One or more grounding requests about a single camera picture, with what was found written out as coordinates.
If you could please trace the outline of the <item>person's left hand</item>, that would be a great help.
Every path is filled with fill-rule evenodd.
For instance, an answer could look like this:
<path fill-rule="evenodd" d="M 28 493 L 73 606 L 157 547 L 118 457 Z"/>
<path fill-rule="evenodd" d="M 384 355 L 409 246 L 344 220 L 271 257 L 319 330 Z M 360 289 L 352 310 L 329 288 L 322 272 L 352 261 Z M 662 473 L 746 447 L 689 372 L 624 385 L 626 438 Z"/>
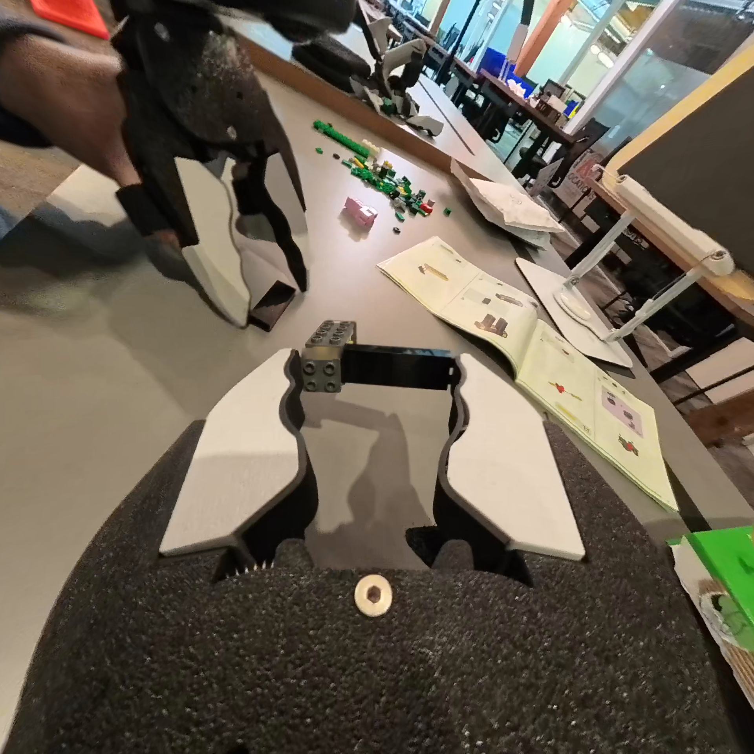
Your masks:
<path fill-rule="evenodd" d="M 139 185 L 124 144 L 120 73 L 114 56 L 19 36 L 2 49 L 2 108 L 120 188 Z"/>

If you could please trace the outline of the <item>wooden table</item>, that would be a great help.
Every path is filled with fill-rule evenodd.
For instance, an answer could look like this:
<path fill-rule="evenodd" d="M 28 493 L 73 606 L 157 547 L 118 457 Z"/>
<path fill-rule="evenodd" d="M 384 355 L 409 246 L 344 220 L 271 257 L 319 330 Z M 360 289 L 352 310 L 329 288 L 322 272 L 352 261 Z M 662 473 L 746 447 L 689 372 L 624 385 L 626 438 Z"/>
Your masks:
<path fill-rule="evenodd" d="M 513 86 L 509 86 L 506 81 L 483 70 L 476 76 L 476 82 L 478 93 L 484 99 L 484 107 L 474 128 L 482 139 L 492 140 L 496 133 L 503 135 L 507 123 L 515 115 L 522 115 L 525 121 L 530 121 L 538 130 L 537 136 L 529 145 L 533 154 L 551 143 L 570 148 L 579 142 L 579 137 L 567 134 L 555 121 L 537 109 L 525 97 L 525 91 L 520 93 L 516 79 L 513 80 Z"/>

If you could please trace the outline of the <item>long black brick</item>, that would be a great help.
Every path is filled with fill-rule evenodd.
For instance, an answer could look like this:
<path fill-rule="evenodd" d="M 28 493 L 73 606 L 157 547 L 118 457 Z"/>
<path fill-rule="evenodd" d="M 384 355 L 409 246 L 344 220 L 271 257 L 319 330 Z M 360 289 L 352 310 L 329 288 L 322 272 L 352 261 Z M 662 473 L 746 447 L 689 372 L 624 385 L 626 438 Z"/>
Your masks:
<path fill-rule="evenodd" d="M 271 332 L 295 296 L 295 288 L 283 281 L 276 281 L 259 301 L 250 308 L 248 325 L 256 327 L 265 333 Z"/>

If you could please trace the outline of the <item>pile of small bricks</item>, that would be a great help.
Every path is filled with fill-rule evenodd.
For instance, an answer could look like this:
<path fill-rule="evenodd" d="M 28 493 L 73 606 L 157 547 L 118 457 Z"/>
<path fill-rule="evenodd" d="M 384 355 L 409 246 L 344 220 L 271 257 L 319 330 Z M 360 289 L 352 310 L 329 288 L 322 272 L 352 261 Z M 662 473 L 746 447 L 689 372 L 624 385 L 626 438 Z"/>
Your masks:
<path fill-rule="evenodd" d="M 362 159 L 339 144 L 351 155 L 334 153 L 333 158 L 347 167 L 353 178 L 389 199 L 396 221 L 402 223 L 408 216 L 429 217 L 435 212 L 435 201 L 429 198 L 425 190 L 414 188 L 409 177 L 398 175 L 389 160 L 380 160 L 381 151 L 374 143 L 366 139 L 357 142 L 370 150 L 369 159 Z"/>

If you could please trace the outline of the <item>green cardboard box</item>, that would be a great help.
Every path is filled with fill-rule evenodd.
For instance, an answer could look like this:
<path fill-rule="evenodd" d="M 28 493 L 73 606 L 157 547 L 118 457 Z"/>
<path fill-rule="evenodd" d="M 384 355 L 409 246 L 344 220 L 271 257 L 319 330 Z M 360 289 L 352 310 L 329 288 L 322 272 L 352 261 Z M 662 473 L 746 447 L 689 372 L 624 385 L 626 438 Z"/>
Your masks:
<path fill-rule="evenodd" d="M 753 706 L 752 525 L 687 533 L 666 541 L 673 567 Z"/>

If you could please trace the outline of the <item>red mat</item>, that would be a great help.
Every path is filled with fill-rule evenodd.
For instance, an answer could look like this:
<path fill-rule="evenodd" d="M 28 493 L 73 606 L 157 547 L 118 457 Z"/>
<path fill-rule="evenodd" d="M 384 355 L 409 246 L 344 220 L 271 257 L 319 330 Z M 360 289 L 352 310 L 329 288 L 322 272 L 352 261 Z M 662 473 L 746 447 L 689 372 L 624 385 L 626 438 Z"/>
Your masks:
<path fill-rule="evenodd" d="M 109 40 L 105 20 L 94 1 L 29 1 L 33 12 L 46 21 Z"/>

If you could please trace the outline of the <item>black padded item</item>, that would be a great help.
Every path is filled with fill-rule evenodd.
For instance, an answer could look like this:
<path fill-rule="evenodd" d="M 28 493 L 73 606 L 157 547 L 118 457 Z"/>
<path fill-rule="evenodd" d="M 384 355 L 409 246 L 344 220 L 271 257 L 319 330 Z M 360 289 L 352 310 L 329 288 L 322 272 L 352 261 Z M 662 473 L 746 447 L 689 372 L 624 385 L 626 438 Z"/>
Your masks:
<path fill-rule="evenodd" d="M 303 68 L 325 80 L 335 88 L 353 95 L 352 80 L 362 87 L 388 95 L 385 83 L 375 72 L 378 64 L 374 45 L 368 45 L 367 58 L 353 52 L 339 40 L 325 35 L 306 44 L 294 44 L 291 57 Z"/>

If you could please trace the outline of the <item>pile of torn packaging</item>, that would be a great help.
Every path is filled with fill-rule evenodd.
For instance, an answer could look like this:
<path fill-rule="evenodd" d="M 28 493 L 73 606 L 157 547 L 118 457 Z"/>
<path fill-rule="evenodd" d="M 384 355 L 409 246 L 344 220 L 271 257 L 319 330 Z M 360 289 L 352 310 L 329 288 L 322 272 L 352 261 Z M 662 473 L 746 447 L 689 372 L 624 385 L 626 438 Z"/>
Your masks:
<path fill-rule="evenodd" d="M 366 77 L 350 78 L 353 94 L 371 105 L 376 112 L 398 118 L 414 130 L 430 137 L 442 133 L 444 124 L 436 118 L 420 113 L 419 105 L 410 93 L 424 69 L 426 43 L 419 38 L 387 50 L 375 58 L 373 70 Z"/>

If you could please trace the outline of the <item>grey desk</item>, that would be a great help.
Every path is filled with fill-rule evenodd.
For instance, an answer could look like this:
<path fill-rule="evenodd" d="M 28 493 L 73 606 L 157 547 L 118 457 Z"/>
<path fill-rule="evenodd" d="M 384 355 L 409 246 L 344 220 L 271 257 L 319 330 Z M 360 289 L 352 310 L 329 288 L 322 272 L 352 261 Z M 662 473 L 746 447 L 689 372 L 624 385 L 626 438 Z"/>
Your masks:
<path fill-rule="evenodd" d="M 137 251 L 55 324 L 2 306 L 2 717 L 5 752 L 735 752 L 715 665 L 673 570 L 570 436 L 547 423 L 587 561 L 511 542 L 510 577 L 403 569 L 427 523 L 452 397 L 356 388 L 295 399 L 318 522 L 295 542 L 317 567 L 220 578 L 234 544 L 160 555 L 210 410 L 253 371 L 288 390 L 291 353 L 321 320 L 366 341 L 469 343 L 377 269 L 439 236 L 511 282 L 514 250 L 441 175 L 420 181 L 452 218 L 355 240 L 348 183 L 312 151 L 323 109 L 272 85 L 302 158 L 309 292 L 268 335 L 221 321 Z"/>

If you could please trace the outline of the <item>long green brick plate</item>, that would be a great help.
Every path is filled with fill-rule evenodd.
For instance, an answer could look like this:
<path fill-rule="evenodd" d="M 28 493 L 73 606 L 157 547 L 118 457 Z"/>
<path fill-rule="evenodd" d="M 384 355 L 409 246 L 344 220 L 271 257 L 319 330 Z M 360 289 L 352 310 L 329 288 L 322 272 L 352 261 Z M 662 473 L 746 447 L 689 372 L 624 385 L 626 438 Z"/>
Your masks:
<path fill-rule="evenodd" d="M 362 159 L 370 158 L 371 152 L 363 143 L 359 143 L 350 137 L 345 136 L 343 133 L 336 130 L 331 124 L 317 119 L 313 122 L 313 127 L 323 136 L 333 140 L 346 149 L 350 149 L 354 155 L 357 155 Z"/>

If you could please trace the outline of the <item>pink brick pig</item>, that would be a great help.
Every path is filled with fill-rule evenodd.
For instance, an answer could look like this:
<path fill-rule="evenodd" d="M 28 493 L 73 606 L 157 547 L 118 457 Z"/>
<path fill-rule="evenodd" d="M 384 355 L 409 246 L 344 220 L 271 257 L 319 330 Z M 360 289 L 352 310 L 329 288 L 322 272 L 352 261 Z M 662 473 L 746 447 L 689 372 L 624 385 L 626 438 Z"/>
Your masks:
<path fill-rule="evenodd" d="M 379 216 L 374 207 L 352 196 L 346 197 L 342 212 L 364 231 L 370 231 Z"/>

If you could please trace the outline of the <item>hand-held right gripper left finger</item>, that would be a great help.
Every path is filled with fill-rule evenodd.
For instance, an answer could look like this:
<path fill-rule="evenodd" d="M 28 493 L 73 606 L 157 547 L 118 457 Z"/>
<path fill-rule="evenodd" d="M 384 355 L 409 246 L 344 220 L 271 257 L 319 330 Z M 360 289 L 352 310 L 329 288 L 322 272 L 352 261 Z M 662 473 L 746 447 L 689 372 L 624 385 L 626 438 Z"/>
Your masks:
<path fill-rule="evenodd" d="M 274 557 L 302 539 L 317 512 L 315 472 L 301 434 L 302 364 L 282 349 L 238 382 L 208 414 L 159 552 L 230 548 Z"/>

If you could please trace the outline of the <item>white printed cardboard box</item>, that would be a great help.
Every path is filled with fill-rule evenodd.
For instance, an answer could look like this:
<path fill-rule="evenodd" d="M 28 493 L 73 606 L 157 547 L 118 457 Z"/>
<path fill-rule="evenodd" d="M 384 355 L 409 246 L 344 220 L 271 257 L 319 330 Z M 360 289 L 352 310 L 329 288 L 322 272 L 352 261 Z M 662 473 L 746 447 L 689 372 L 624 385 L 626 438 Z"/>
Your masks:
<path fill-rule="evenodd" d="M 577 203 L 587 191 L 587 179 L 592 177 L 593 166 L 598 165 L 605 158 L 605 154 L 594 149 L 588 149 L 582 154 L 569 169 L 561 183 L 552 187 L 550 182 L 555 178 L 556 172 L 564 164 L 563 158 L 552 161 L 540 169 L 538 176 L 527 188 L 529 195 L 536 197 L 542 193 L 551 193 L 558 197 L 560 202 L 567 207 Z"/>

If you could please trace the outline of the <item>grey desk divider panel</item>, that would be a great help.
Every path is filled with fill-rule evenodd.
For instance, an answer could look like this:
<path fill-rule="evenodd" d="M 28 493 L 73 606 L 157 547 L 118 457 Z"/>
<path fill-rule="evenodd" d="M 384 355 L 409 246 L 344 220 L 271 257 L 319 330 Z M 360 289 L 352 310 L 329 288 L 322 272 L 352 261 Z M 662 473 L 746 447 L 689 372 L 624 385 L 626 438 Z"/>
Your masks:
<path fill-rule="evenodd" d="M 628 175 L 730 252 L 752 277 L 753 47 L 623 147 L 609 174 Z"/>

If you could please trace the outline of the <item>black grey yellow brick assembly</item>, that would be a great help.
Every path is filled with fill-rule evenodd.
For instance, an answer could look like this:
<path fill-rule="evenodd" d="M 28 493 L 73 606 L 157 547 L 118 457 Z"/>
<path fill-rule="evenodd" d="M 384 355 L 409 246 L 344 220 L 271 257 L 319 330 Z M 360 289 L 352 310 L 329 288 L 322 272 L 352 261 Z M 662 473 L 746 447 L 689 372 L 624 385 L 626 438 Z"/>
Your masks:
<path fill-rule="evenodd" d="M 360 344 L 354 320 L 325 320 L 300 353 L 306 391 L 339 393 L 346 384 L 447 391 L 460 379 L 450 351 Z"/>

